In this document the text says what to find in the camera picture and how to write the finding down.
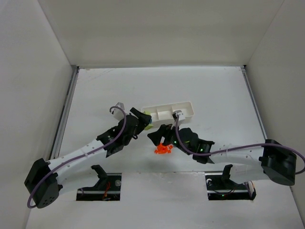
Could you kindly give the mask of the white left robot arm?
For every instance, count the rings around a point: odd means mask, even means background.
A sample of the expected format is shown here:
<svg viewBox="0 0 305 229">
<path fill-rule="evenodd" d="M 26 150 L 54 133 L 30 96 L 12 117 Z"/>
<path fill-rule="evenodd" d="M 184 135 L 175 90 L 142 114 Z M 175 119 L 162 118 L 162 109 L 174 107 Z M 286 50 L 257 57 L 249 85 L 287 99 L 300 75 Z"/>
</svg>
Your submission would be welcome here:
<svg viewBox="0 0 305 229">
<path fill-rule="evenodd" d="M 52 160 L 36 160 L 24 181 L 30 196 L 27 207 L 45 208 L 60 195 L 75 189 L 102 186 L 107 173 L 101 162 L 123 150 L 132 139 L 152 122 L 149 114 L 131 108 L 127 114 L 122 107 L 110 107 L 119 122 L 85 146 Z"/>
</svg>

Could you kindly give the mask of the lime green curved lego brick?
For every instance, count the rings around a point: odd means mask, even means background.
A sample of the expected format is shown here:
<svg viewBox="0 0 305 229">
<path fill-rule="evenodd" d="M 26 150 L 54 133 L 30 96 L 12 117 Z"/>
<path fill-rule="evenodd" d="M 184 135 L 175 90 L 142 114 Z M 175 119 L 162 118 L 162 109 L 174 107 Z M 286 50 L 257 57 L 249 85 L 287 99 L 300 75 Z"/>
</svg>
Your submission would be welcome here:
<svg viewBox="0 0 305 229">
<path fill-rule="evenodd" d="M 153 125 L 152 125 L 152 124 L 148 124 L 148 125 L 145 127 L 145 130 L 149 130 L 149 129 L 151 129 L 151 128 L 153 128 Z"/>
</svg>

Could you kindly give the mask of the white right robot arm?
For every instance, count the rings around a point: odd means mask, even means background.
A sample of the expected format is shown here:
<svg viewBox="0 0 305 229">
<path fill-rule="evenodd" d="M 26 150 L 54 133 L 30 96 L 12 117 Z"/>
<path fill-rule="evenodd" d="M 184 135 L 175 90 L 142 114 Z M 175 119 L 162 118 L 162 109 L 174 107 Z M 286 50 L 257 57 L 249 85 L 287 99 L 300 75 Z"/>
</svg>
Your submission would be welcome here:
<svg viewBox="0 0 305 229">
<path fill-rule="evenodd" d="M 200 164 L 224 163 L 223 181 L 241 184 L 253 180 L 271 180 L 284 186 L 295 184 L 296 154 L 270 139 L 252 147 L 223 145 L 213 154 L 211 150 L 214 142 L 200 139 L 190 128 L 176 130 L 173 125 L 161 125 L 147 136 L 155 146 L 173 145 Z"/>
</svg>

